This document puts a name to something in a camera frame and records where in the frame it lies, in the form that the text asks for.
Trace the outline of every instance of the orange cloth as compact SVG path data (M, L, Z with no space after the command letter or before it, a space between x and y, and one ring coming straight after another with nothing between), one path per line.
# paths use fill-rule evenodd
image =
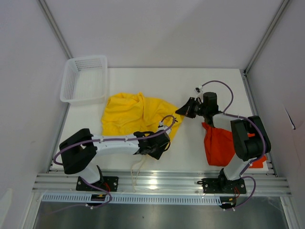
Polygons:
M211 166L226 166L235 154L233 136L230 131L213 128L206 123L202 123L206 129L204 138L204 148L206 159ZM266 156L255 161L250 168L263 168Z

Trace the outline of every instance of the metal floor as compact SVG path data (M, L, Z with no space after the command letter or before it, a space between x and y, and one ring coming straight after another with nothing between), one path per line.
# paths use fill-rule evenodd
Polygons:
M42 202L35 229L288 229L280 198L252 198L223 212L218 206L109 204L48 213L71 203Z

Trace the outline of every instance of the yellow cloth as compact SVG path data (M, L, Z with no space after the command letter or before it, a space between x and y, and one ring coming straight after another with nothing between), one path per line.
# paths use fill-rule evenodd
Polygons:
M169 137L173 140L183 116L175 114L178 108L157 98L145 98L138 94L119 93L108 99L102 116L103 135L128 135L136 131L153 131L158 129L159 122L166 115L174 115L177 123L172 127ZM169 126L171 118L164 124Z

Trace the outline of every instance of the black mounting bracket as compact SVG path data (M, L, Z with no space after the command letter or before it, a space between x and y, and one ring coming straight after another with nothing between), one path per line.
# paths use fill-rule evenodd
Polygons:
M221 187L218 178L203 178L197 184L202 185L206 194L236 194L234 188L237 187L240 194L246 194L246 186L243 179L238 179L226 187Z
M218 178L203 178L197 184L202 185L206 194L236 194L234 188L237 188L240 194L247 193L244 180L228 180L224 175L224 169L220 171Z
M97 181L97 182L93 183L92 185L108 191L108 187L106 184L109 186L111 192L116 192L118 190L119 178L118 177L103 177L102 181ZM100 192L99 190L86 185L83 182L81 177L78 177L78 179L77 179L76 191Z

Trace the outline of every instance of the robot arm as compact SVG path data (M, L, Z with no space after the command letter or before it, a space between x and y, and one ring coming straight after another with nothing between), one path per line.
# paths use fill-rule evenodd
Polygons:
M102 181L103 176L100 168L92 160L96 156L110 154L150 155L159 160L162 153L169 147L170 129L162 123L154 132L135 132L124 136L101 136L92 135L89 129L82 129L60 144L63 150L74 144L89 140L89 143L78 145L66 150L62 155L62 165L65 174L77 174L92 184Z
M189 118L196 115L203 116L204 121L212 126L232 132L235 155L230 163L220 171L219 177L204 178L198 184L203 185L205 193L233 193L235 186L244 187L241 175L255 158L262 155L263 142L257 130L250 124L252 122L262 134L265 141L265 153L270 152L271 144L262 121L258 116L251 116L242 120L225 115L218 110L216 93L206 92L203 94L203 103L199 98L190 98L188 102L176 111L177 114Z

